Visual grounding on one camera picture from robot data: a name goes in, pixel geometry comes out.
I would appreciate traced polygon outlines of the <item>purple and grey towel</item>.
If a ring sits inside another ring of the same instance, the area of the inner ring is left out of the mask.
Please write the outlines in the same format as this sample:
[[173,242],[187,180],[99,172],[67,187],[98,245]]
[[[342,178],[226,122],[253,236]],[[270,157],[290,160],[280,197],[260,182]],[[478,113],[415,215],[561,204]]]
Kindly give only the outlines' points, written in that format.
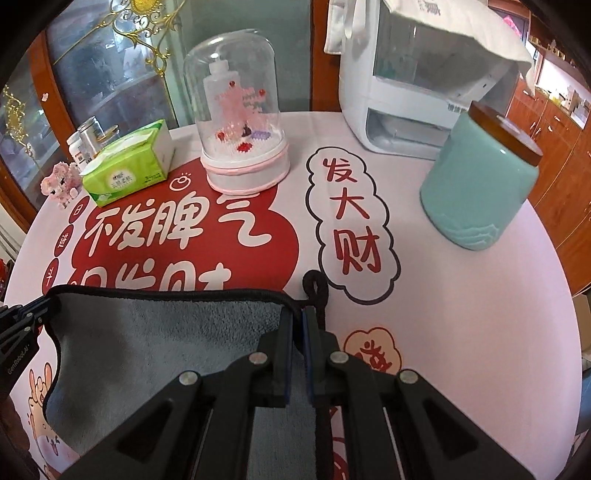
[[328,479],[329,412],[304,387],[304,305],[266,290],[62,285],[44,405],[68,479]]

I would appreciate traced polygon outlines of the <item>pink cartoon printed tablecloth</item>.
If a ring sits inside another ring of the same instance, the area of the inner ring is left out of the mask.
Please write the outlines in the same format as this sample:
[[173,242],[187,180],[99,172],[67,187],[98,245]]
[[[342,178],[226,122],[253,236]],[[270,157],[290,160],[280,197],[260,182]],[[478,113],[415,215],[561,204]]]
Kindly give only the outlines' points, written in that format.
[[49,288],[264,288],[303,295],[329,277],[327,326],[374,366],[419,371],[539,479],[563,470],[581,396],[571,293],[537,214],[524,205],[473,252],[427,219],[431,163],[360,145],[338,113],[287,113],[290,173],[256,196],[211,189],[194,126],[172,131],[167,181],[105,208],[46,203],[5,300]]

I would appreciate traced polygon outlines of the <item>pink plush toy figurine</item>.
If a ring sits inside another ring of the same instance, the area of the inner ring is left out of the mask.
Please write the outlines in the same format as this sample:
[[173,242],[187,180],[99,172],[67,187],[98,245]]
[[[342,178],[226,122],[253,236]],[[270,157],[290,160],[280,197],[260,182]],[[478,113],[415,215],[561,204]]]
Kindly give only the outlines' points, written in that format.
[[50,175],[40,183],[40,191],[49,200],[65,209],[80,192],[82,180],[80,171],[75,163],[56,163]]

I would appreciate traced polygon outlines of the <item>white pill bottle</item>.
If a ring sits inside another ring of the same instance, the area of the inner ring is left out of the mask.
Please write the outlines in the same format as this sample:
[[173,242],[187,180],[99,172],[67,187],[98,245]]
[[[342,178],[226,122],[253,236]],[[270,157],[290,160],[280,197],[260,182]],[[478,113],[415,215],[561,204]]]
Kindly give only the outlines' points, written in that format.
[[81,139],[80,134],[75,131],[66,140],[68,151],[78,169],[82,171],[85,166],[91,161],[91,155],[86,147],[85,142]]

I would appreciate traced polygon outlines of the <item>green tissue pack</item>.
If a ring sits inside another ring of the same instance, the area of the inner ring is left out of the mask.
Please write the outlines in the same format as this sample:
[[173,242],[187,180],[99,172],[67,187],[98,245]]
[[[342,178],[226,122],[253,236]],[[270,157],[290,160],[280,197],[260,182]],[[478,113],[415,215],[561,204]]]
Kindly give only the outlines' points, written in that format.
[[164,119],[104,147],[81,171],[82,185],[98,207],[167,179],[174,143]]

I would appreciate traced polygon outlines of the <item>glass jar metal lid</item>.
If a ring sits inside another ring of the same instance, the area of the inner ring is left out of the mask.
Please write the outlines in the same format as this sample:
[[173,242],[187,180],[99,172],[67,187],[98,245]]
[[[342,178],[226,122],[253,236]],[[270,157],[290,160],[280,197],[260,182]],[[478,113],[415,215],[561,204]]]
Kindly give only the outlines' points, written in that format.
[[77,127],[80,139],[84,143],[91,158],[95,158],[101,151],[100,139],[104,136],[104,131],[95,116],[91,116]]

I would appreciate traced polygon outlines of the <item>small glass jar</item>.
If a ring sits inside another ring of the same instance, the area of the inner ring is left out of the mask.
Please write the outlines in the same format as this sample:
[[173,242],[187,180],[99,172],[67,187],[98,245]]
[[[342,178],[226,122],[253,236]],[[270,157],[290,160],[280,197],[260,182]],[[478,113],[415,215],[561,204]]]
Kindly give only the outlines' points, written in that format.
[[113,143],[120,137],[120,128],[118,125],[112,125],[97,137],[98,144],[101,148]]

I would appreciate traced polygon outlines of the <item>mint ceramic jar wooden lid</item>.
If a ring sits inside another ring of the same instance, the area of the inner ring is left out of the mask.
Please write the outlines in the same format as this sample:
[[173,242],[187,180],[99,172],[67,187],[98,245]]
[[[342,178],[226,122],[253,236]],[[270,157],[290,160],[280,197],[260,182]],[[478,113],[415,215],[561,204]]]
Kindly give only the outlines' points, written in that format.
[[422,208],[454,244],[471,251],[488,249],[531,193],[542,156],[522,129],[474,101],[422,183]]

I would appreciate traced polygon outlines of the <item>wooden glass sliding door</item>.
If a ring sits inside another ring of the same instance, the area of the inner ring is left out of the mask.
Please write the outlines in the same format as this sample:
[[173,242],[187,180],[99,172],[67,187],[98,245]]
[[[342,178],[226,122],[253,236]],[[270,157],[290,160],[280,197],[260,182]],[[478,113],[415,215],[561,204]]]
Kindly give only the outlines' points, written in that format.
[[280,109],[335,111],[339,60],[325,53],[325,1],[74,1],[31,43],[1,87],[1,204],[27,231],[41,179],[69,157],[89,118],[129,132],[192,114],[188,51],[221,33],[256,29],[276,51]]

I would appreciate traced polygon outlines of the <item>glass dome pink flower ornament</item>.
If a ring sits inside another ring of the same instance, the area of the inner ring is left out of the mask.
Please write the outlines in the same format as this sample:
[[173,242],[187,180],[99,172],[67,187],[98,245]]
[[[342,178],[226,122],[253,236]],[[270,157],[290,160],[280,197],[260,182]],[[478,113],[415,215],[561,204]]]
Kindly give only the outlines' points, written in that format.
[[[204,78],[217,59],[228,61],[239,83],[222,95],[223,126],[215,131]],[[290,159],[270,41],[252,29],[209,38],[188,52],[183,74],[201,143],[200,161],[211,188],[225,195],[250,195],[286,178]]]

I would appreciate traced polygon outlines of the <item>white countertop appliance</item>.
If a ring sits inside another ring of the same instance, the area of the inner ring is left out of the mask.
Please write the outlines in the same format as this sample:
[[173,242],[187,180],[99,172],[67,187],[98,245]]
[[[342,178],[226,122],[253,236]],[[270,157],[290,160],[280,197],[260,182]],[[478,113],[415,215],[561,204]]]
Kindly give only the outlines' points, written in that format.
[[484,8],[477,1],[345,2],[339,104],[363,147],[433,160],[472,102],[507,111],[517,62],[446,26]]

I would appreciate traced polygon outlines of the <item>wooden cabinet with shelves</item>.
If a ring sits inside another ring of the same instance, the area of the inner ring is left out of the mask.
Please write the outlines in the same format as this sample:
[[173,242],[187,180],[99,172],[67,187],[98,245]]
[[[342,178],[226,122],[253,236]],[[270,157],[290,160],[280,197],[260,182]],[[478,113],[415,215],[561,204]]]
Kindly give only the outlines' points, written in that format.
[[534,58],[535,92],[520,79],[508,117],[543,152],[529,202],[576,295],[590,288],[590,82],[538,19],[526,47]]

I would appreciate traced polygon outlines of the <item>white cloth appliance cover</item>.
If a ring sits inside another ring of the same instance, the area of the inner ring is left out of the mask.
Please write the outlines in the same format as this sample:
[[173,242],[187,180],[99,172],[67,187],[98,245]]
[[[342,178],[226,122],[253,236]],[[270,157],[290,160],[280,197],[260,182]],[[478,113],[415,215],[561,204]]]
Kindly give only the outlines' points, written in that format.
[[387,14],[476,41],[488,52],[518,64],[530,94],[535,92],[535,67],[524,44],[510,26],[480,1],[331,1],[324,52],[341,55],[346,41],[369,37],[370,12],[386,6]]

